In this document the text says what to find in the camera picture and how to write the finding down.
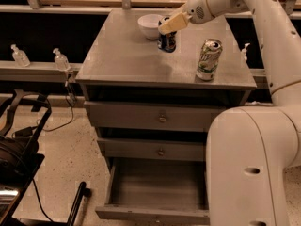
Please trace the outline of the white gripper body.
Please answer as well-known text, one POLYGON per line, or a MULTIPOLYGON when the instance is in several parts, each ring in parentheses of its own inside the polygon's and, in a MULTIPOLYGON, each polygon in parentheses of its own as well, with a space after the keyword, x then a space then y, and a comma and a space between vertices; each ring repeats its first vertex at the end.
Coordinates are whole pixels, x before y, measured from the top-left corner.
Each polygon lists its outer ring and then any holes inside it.
POLYGON ((221 15, 226 9, 226 0, 188 0, 184 11, 192 24, 204 24, 221 15))

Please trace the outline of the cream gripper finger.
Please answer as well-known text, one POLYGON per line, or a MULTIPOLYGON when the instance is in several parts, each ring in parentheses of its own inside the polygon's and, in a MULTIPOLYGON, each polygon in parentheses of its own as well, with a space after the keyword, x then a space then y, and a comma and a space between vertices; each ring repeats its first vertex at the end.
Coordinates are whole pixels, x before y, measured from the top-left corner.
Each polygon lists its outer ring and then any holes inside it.
POLYGON ((158 30, 162 35, 179 31, 188 26, 190 18, 191 16, 188 15, 186 12, 174 14, 169 18, 162 19, 158 30))
POLYGON ((177 14, 185 13, 185 5, 182 5, 171 12, 171 16, 176 16, 177 14))

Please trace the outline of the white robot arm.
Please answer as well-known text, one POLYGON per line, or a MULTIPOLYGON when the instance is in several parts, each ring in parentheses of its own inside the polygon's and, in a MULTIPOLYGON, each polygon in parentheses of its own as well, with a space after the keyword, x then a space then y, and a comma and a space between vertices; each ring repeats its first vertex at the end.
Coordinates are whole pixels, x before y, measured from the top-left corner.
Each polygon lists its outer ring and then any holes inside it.
POLYGON ((249 10, 270 106, 219 114, 206 143, 210 226, 290 226, 283 172, 301 161, 301 37, 279 0, 188 0, 161 25, 166 34, 249 10))

